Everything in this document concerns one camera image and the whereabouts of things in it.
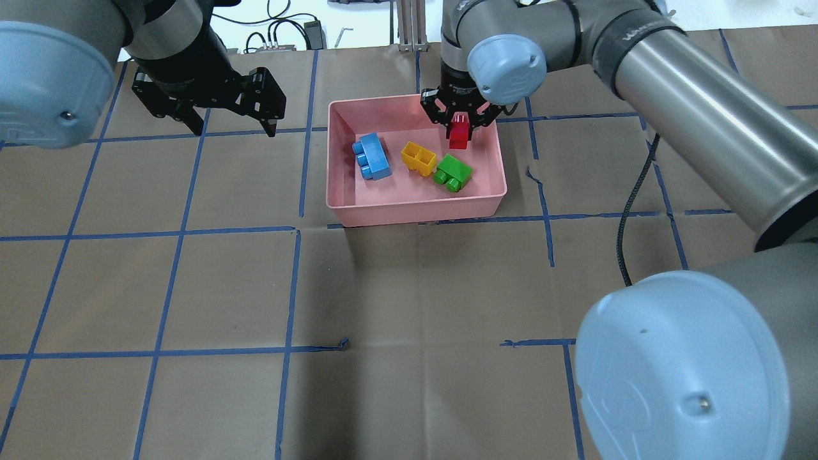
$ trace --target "pink bin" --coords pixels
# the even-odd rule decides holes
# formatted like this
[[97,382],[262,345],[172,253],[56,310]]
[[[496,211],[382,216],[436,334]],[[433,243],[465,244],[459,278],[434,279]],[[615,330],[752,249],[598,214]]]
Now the pink bin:
[[[326,205],[345,227],[385,223],[488,217],[506,195],[497,125],[475,129],[469,148],[450,150],[446,131],[432,124],[418,95],[376,97],[330,104],[326,158]],[[352,151],[353,142],[378,133],[392,175],[367,181]],[[412,141],[437,154],[450,153],[474,168],[458,193],[410,171],[401,150]]]

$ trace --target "white surface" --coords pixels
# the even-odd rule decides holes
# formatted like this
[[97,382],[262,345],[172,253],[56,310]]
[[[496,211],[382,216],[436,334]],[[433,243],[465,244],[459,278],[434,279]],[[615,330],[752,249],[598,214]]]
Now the white surface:
[[[279,12],[285,0],[272,0],[272,14]],[[216,8],[221,16],[236,20],[252,21],[265,17],[267,0],[244,0],[237,7]],[[667,7],[676,10],[673,20],[687,30],[739,29],[772,25],[818,24],[818,0],[667,0]],[[440,23],[443,0],[426,0],[426,34],[430,42],[440,41]],[[340,31],[344,32],[338,47],[377,47],[389,44],[389,0],[381,3],[350,3],[342,5],[326,0],[293,0],[289,14],[307,12],[318,16],[326,32],[326,46],[335,47]],[[308,16],[295,18],[303,24],[311,20]],[[227,47],[239,48],[244,52],[248,35],[259,32],[267,36],[266,25],[236,25],[213,18],[213,30],[222,38]],[[397,35],[398,22],[394,31]],[[278,33],[279,44],[295,44],[305,49],[303,39],[291,25],[282,25]],[[258,47],[261,41],[253,38],[251,47]],[[120,60],[126,59],[123,52]]]

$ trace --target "light blue cap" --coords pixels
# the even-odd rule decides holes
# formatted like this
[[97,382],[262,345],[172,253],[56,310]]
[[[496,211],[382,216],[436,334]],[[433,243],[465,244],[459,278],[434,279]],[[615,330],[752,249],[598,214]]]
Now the light blue cap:
[[521,35],[495,35],[477,43],[466,62],[486,101],[515,104],[540,88],[548,65],[542,49]]
[[789,381],[762,316],[705,273],[649,277],[601,300],[577,338],[577,381],[605,460],[780,460]]
[[0,21],[0,138],[72,147],[93,134],[114,71],[93,46],[44,25]]

